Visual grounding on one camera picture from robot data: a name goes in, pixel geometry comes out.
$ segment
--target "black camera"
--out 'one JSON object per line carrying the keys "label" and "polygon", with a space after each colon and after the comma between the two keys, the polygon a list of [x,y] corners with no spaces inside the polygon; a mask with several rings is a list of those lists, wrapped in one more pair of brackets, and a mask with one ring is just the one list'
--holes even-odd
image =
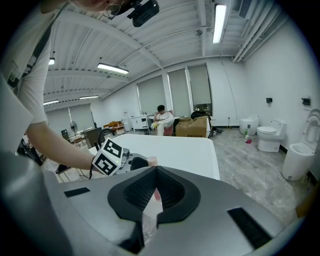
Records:
{"label": "black camera", "polygon": [[132,2],[130,8],[134,8],[134,11],[127,16],[132,19],[133,26],[136,28],[141,27],[160,11],[156,0],[149,0],[143,5],[140,4],[141,2],[142,0]]}

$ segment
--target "open toilet lid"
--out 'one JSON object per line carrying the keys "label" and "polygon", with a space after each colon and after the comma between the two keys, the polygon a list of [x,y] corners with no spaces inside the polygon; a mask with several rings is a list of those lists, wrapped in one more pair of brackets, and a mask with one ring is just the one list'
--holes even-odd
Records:
{"label": "open toilet lid", "polygon": [[320,139],[320,111],[314,109],[310,112],[304,131],[302,133],[302,142],[308,147],[317,150]]}
{"label": "open toilet lid", "polygon": [[276,134],[277,133],[277,130],[273,127],[270,127],[270,126],[258,127],[258,131],[263,134]]}

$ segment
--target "toilet tank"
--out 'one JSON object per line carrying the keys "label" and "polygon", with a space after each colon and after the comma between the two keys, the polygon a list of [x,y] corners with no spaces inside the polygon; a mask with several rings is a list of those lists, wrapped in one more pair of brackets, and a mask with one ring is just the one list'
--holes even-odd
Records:
{"label": "toilet tank", "polygon": [[280,119],[274,119],[271,121],[272,128],[276,129],[276,134],[283,136],[283,138],[286,135],[286,128],[287,128],[287,123],[283,120]]}

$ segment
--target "toilet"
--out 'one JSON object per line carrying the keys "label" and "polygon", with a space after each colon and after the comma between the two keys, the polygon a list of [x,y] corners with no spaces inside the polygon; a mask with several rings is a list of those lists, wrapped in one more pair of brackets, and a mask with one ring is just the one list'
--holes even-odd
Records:
{"label": "toilet", "polygon": [[282,176],[288,181],[299,180],[316,160],[320,139],[320,110],[314,109],[306,120],[299,143],[289,146],[282,167]]}
{"label": "toilet", "polygon": [[257,129],[259,138],[258,150],[264,152],[279,152],[280,141],[286,136],[287,123],[280,119],[271,121],[270,126],[261,126]]}
{"label": "toilet", "polygon": [[259,116],[256,114],[250,115],[248,118],[240,119],[240,133],[245,134],[248,130],[248,135],[255,135],[259,126]]}

